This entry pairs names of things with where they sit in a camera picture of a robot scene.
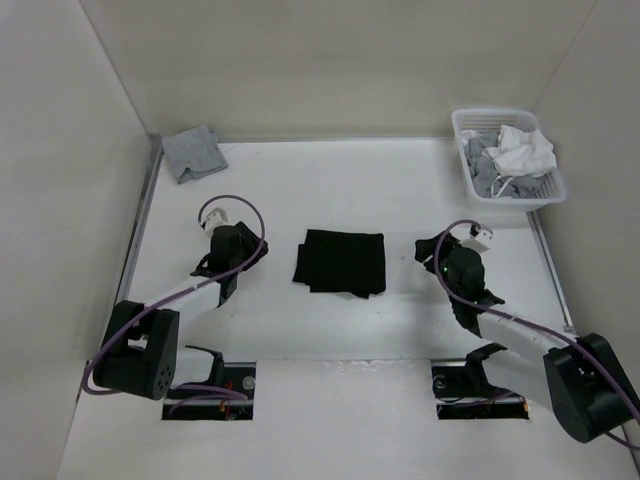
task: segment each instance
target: folded black cloth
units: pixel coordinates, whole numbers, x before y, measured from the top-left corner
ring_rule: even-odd
[[[296,283],[315,292],[350,292],[362,298],[386,289],[384,235],[307,230],[298,246]]]

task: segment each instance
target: beige wall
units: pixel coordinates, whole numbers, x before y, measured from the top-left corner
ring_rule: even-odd
[[[580,332],[609,339],[638,391],[639,26],[638,0],[599,0],[536,108],[569,187],[542,212],[569,308]]]
[[[150,132],[449,134],[531,108],[594,0],[82,0]]]
[[[149,144],[77,0],[0,1],[0,477],[55,478]]]

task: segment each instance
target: white floor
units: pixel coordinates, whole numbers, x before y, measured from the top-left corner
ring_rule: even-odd
[[[483,342],[462,330],[436,279],[414,261],[414,242],[454,220],[495,229],[484,255],[487,285],[539,323],[562,328],[526,215],[478,215],[466,207],[449,140],[365,140],[223,146],[230,167],[176,184],[160,171],[129,297],[146,300],[180,283],[208,251],[196,223],[208,198],[239,194],[262,212],[269,254],[240,277],[231,301],[182,330],[181,340],[229,359],[461,357]],[[258,224],[244,205],[230,221]],[[387,291],[369,300],[311,294],[291,282],[308,228],[385,235]]]
[[[178,186],[161,170],[130,298],[161,294],[194,268],[208,247],[196,224],[205,200],[253,201],[269,255],[182,340],[227,360],[259,360],[254,420],[162,422],[158,402],[82,395],[60,480],[637,478],[627,450],[608,439],[578,444],[535,404],[530,421],[438,421],[426,360],[340,361],[460,357],[482,344],[413,260],[416,239],[460,218],[495,229],[483,257],[489,288],[527,318],[562,328],[526,216],[469,212],[450,141],[224,148],[230,167],[209,178]],[[257,228],[248,209],[223,206]],[[383,232],[387,291],[361,300],[293,285],[307,228]],[[274,361],[285,358],[296,361]],[[307,361],[315,359],[325,361]]]

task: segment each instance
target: white plastic basket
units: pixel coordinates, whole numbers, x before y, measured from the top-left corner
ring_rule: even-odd
[[[507,108],[467,108],[453,112],[451,121],[453,122],[456,146],[460,153],[467,200],[471,208],[474,210],[530,212],[550,203],[564,201],[567,192],[558,169],[544,176],[542,187],[536,192],[535,198],[484,198],[478,195],[473,188],[460,133],[465,130],[475,130],[479,133],[496,132],[500,131],[501,125],[515,127],[523,132],[533,132],[540,129],[538,119],[533,113]]]

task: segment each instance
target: folded gray cloth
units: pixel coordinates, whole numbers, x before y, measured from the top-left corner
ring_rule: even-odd
[[[484,133],[478,137],[471,138],[464,147],[473,188],[481,197],[491,198],[491,184],[499,175],[493,159],[483,155],[482,152],[484,152],[485,148],[497,147],[499,135],[500,132]],[[497,194],[507,180],[507,178],[499,178],[493,187],[494,193]],[[544,177],[534,178],[531,175],[513,177],[500,197],[533,198],[543,182]]]
[[[218,136],[202,125],[162,139],[169,170],[178,183],[206,177],[229,166],[218,149]]]

